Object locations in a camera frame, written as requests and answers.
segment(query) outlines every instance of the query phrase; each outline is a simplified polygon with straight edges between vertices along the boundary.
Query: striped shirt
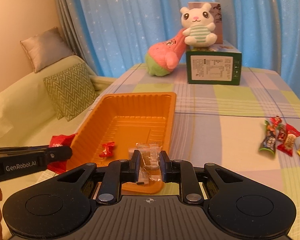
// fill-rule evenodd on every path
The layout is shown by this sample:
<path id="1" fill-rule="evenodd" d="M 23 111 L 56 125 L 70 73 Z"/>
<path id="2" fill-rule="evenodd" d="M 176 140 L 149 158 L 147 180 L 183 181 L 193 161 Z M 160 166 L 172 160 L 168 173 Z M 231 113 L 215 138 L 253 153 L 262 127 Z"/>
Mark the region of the striped shirt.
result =
<path id="1" fill-rule="evenodd" d="M 195 25 L 190 27 L 190 36 L 194 36 L 197 43 L 206 42 L 206 37 L 210 33 L 208 28 L 204 25 Z"/>

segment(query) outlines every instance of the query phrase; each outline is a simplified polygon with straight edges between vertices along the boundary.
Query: light green sofa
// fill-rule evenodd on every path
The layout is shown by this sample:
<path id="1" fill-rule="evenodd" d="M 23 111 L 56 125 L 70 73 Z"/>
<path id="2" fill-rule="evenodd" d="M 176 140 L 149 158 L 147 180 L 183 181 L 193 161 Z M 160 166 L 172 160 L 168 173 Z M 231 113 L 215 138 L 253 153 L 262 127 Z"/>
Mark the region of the light green sofa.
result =
<path id="1" fill-rule="evenodd" d="M 0 147 L 48 145 L 53 135 L 70 135 L 76 131 L 89 108 L 69 122 L 65 118 L 58 120 L 43 78 L 83 62 L 78 56 L 69 56 L 39 73 L 26 75 L 0 93 Z M 87 70 L 98 94 L 115 80 L 96 76 L 90 67 Z M 10 195 L 34 185 L 41 173 L 0 182 L 1 208 Z M 8 239 L 10 232 L 3 220 L 2 228 L 3 239 Z"/>

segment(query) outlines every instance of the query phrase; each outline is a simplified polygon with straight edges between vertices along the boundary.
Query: table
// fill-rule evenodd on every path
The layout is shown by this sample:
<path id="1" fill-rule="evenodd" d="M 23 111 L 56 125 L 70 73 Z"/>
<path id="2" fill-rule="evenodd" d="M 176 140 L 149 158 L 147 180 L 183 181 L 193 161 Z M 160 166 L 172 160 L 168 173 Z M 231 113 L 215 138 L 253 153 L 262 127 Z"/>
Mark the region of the table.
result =
<path id="1" fill-rule="evenodd" d="M 164 77 L 150 76 L 146 64 L 136 64 L 103 94 L 168 91 L 177 94 L 170 159 L 198 167 L 213 162 L 285 193 L 297 207 L 289 236 L 300 239 L 300 157 L 258 152 L 265 117 L 279 115 L 300 131 L 300 100 L 282 78 L 243 67 L 240 86 L 194 85 L 187 84 L 185 64 Z"/>

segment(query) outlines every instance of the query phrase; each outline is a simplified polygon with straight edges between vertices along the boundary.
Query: crosshair mark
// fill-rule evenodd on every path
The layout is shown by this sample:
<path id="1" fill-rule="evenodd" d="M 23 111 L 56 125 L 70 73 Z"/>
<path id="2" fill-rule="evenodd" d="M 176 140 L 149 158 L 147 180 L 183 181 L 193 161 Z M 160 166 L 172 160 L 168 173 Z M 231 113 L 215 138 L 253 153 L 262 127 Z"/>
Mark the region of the crosshair mark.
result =
<path id="1" fill-rule="evenodd" d="M 151 204 L 155 200 L 153 198 L 147 198 L 145 201 L 147 201 L 149 204 Z"/>

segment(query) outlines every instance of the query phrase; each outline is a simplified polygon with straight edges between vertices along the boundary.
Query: pink plush toy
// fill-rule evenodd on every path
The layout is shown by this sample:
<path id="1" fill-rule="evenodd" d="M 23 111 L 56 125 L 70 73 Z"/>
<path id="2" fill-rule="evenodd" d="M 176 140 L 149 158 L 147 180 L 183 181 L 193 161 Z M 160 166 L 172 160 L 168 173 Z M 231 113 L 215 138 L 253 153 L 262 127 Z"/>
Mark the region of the pink plush toy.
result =
<path id="1" fill-rule="evenodd" d="M 152 45 L 146 56 L 147 71 L 150 75 L 165 76 L 178 65 L 186 50 L 185 36 L 181 29 L 171 40 Z"/>

